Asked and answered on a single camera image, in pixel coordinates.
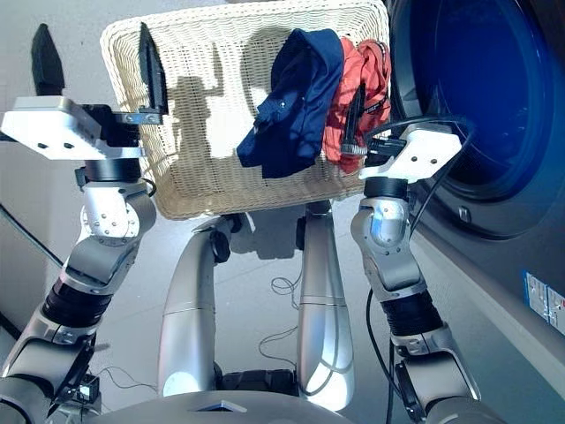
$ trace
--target white mounting plate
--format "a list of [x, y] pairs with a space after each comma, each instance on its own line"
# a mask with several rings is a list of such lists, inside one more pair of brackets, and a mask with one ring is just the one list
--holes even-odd
[[403, 134], [406, 146], [397, 157], [381, 166], [363, 168], [359, 178], [388, 177], [415, 183], [430, 178], [461, 150], [456, 134], [443, 132], [442, 125], [410, 125]]
[[134, 158], [143, 148], [111, 148], [101, 127], [79, 105], [60, 95], [19, 97], [4, 114], [1, 131], [48, 159]]

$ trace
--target robotic arm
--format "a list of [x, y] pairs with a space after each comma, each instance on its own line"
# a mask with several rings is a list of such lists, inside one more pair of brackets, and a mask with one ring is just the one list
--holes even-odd
[[360, 174], [365, 198], [351, 234], [402, 358], [395, 371], [404, 406], [416, 422], [500, 423], [479, 402], [477, 384], [410, 250], [408, 184], [430, 178], [445, 165], [461, 149], [459, 138], [448, 126], [422, 124], [409, 126], [397, 141], [401, 145], [386, 162], [374, 158], [394, 148], [390, 140], [380, 139], [380, 147], [368, 152]]
[[[62, 96], [46, 96], [18, 99], [14, 111], [4, 117], [2, 131], [11, 138], [50, 159], [80, 159], [86, 161], [86, 166], [77, 174], [85, 194], [79, 240], [48, 297], [35, 310], [4, 363], [0, 376], [0, 422], [41, 423], [79, 389], [94, 354], [95, 333], [102, 315], [134, 263], [141, 238], [154, 224], [154, 205], [139, 168], [138, 158], [144, 152], [138, 146], [137, 125], [160, 124], [162, 113], [167, 113], [167, 102], [162, 68], [144, 25], [140, 39], [142, 79], [149, 88], [149, 108], [137, 113], [115, 113], [107, 106], [79, 106]], [[446, 165], [461, 149], [458, 137], [445, 126], [418, 125], [409, 126], [400, 140], [380, 138], [375, 151], [360, 152], [357, 146], [349, 148], [349, 153], [369, 154], [360, 173], [365, 179], [365, 198], [351, 223], [351, 233], [363, 254], [365, 274], [374, 296], [387, 315], [392, 342], [402, 358], [395, 369], [408, 414], [414, 421], [438, 424], [501, 423], [479, 402], [477, 385], [448, 325], [433, 306], [409, 244], [408, 184], [429, 178]], [[338, 344], [335, 340], [335, 343], [327, 343], [336, 338], [331, 331], [329, 336], [320, 337], [317, 318], [333, 316], [334, 320], [330, 321], [335, 328], [339, 328], [336, 324], [341, 322], [347, 324], [344, 324], [347, 329], [349, 319], [339, 272], [335, 264], [326, 266], [324, 259], [337, 261], [333, 236], [329, 241], [324, 239], [331, 233], [328, 229], [333, 228], [331, 214], [325, 209], [310, 207], [306, 221], [306, 243], [319, 240], [326, 250], [310, 248], [311, 255], [305, 254], [308, 284], [304, 284], [301, 298], [300, 343], [315, 345], [317, 351], [324, 352], [327, 345]], [[230, 226], [218, 223], [199, 232], [192, 246], [209, 248], [210, 237], [224, 234], [227, 238], [233, 229], [226, 225]], [[211, 254], [200, 257], [206, 260], [206, 269], [223, 261], [225, 249], [220, 250], [212, 252], [214, 257]], [[334, 283], [328, 288], [324, 285], [327, 281]], [[211, 293], [213, 296], [213, 285], [207, 284], [207, 279], [202, 282], [207, 287], [205, 291], [204, 285], [189, 289], [199, 295]], [[163, 324], [165, 336], [168, 327], [178, 326], [175, 307], [168, 303], [168, 315]], [[212, 328], [212, 311], [200, 306], [186, 308], [186, 313], [195, 314], [194, 311], [202, 314], [202, 320]], [[346, 337], [342, 337], [341, 344], [334, 349], [330, 365], [343, 367], [344, 381], [352, 385], [352, 346], [349, 333], [343, 334]], [[199, 340], [213, 345], [213, 337], [204, 336]], [[318, 357], [303, 356], [304, 364], [298, 372], [303, 382], [310, 382], [319, 365]], [[166, 359], [163, 362], [166, 365], [177, 365], [186, 360], [186, 355]], [[213, 358], [198, 358], [209, 366], [203, 366], [194, 358], [189, 360], [191, 363], [183, 364], [184, 367], [213, 372], [209, 365]], [[163, 369], [160, 374], [169, 378], [171, 373]], [[202, 390], [212, 387], [211, 378], [213, 374], [201, 376]], [[175, 392], [168, 382], [167, 379], [160, 382], [163, 393]], [[306, 385], [306, 395], [313, 398], [315, 391]], [[177, 407], [177, 415], [173, 415], [182, 422], [190, 413], [194, 413], [191, 415], [194, 422], [199, 422], [196, 414], [202, 411], [202, 399], [207, 399], [208, 403], [221, 402], [222, 408], [227, 407], [224, 397], [228, 395], [217, 393], [201, 391], [181, 400], [178, 397], [177, 400], [173, 397], [158, 399], [151, 405], [141, 405], [137, 412], [132, 411], [130, 418], [137, 413], [147, 422], [155, 422], [152, 416], [171, 416], [170, 408]], [[296, 421], [311, 417], [320, 422], [345, 422], [337, 414], [301, 399], [262, 395], [267, 394], [230, 392], [231, 399], [246, 405], [246, 419], [250, 423], [292, 414]], [[344, 399], [337, 399], [338, 403], [347, 404], [350, 396], [351, 393], [346, 393]]]
[[[106, 108], [96, 110], [97, 117], [112, 117]], [[34, 134], [36, 126], [29, 125], [38, 119], [43, 122], [40, 139]], [[94, 354], [102, 314], [134, 263], [156, 212], [147, 183], [140, 179], [139, 160], [131, 158], [141, 149], [110, 147], [101, 139], [100, 124], [70, 100], [20, 98], [14, 111], [6, 114], [3, 131], [51, 155], [71, 150], [87, 159], [80, 170], [85, 206], [79, 240], [4, 363], [0, 379], [4, 409], [9, 405], [35, 423], [78, 388]], [[100, 156], [111, 159], [99, 160]]]

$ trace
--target label sticker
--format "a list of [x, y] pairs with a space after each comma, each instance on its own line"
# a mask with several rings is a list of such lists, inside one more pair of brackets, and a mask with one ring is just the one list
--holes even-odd
[[524, 271], [524, 301], [548, 324], [565, 335], [565, 297]]

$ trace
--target floor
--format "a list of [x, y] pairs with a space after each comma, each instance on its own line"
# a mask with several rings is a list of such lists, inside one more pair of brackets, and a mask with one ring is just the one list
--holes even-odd
[[[77, 102], [115, 106], [98, 39], [109, 23], [129, 16], [216, 4], [213, 1], [122, 1], [70, 3], [39, 0], [5, 2], [0, 17], [0, 112], [17, 95], [32, 95], [29, 44], [37, 26], [46, 22], [64, 62], [65, 94]], [[72, 171], [77, 163], [48, 162], [21, 146], [0, 144], [0, 200], [53, 251], [66, 257], [79, 235], [82, 198]], [[343, 411], [354, 422], [375, 422], [384, 416], [386, 384], [377, 368], [364, 322], [368, 286], [358, 248], [349, 234], [359, 197], [334, 202], [335, 236], [355, 347], [356, 395]], [[296, 324], [290, 299], [274, 295], [276, 276], [294, 279], [301, 255], [294, 251], [294, 223], [301, 207], [252, 214], [254, 237], [234, 238], [235, 253], [215, 271], [216, 360], [224, 371], [284, 367], [260, 356], [258, 342]], [[121, 367], [136, 381], [155, 384], [162, 307], [177, 260], [203, 220], [171, 222], [159, 216], [144, 237], [136, 265], [112, 301], [98, 332], [91, 370]], [[421, 240], [415, 255], [430, 285], [435, 304], [449, 321], [482, 389], [483, 399], [508, 422], [559, 422], [565, 405], [529, 363], [479, 310], [469, 303], [447, 272], [453, 266], [436, 261]], [[0, 220], [0, 309], [20, 327], [57, 278], [57, 269]], [[386, 346], [388, 328], [382, 312], [373, 311], [375, 336]], [[0, 345], [5, 352], [9, 342]], [[268, 351], [293, 359], [292, 337]], [[127, 375], [112, 370], [118, 384], [132, 385]], [[119, 389], [102, 374], [104, 411], [154, 398], [148, 387]], [[408, 422], [396, 402], [394, 423]]]

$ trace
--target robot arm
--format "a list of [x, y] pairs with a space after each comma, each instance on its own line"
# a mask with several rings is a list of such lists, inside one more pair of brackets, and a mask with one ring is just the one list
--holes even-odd
[[448, 127], [411, 125], [396, 158], [367, 167], [365, 198], [351, 223], [365, 274], [402, 358], [395, 371], [412, 420], [432, 423], [502, 422], [480, 404], [449, 326], [440, 318], [410, 250], [407, 187], [431, 177], [461, 145]]
[[[43, 119], [40, 139], [37, 118]], [[86, 167], [80, 172], [85, 206], [79, 240], [4, 363], [1, 422], [12, 422], [7, 417], [14, 414], [42, 422], [72, 397], [94, 354], [102, 315], [154, 224], [132, 125], [121, 132], [121, 147], [102, 140], [101, 122], [119, 118], [108, 107], [82, 109], [62, 96], [20, 98], [4, 118], [3, 132], [22, 144], [47, 157], [85, 159]]]

